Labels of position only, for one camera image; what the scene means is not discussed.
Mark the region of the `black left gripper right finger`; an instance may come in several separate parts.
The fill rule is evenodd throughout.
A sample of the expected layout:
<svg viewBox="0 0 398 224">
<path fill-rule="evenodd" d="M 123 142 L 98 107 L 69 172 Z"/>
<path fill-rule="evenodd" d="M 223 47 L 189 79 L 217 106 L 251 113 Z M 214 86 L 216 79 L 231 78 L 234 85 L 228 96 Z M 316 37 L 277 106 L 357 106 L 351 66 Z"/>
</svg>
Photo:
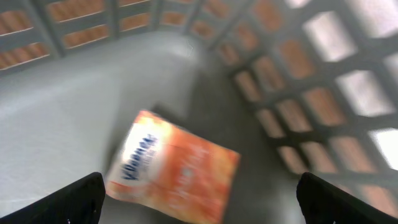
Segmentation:
<svg viewBox="0 0 398 224">
<path fill-rule="evenodd" d="M 296 197 L 306 224 L 397 224 L 397 218 L 310 172 L 301 175 Z"/>
</svg>

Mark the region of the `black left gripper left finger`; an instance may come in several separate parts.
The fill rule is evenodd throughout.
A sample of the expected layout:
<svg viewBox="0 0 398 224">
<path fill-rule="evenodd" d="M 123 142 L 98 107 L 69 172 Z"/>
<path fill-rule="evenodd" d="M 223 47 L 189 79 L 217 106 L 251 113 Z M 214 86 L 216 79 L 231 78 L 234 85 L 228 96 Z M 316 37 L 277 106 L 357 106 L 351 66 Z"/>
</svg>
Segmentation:
<svg viewBox="0 0 398 224">
<path fill-rule="evenodd" d="M 1 218 L 1 224 L 99 223 L 105 198 L 103 176 L 93 172 Z"/>
</svg>

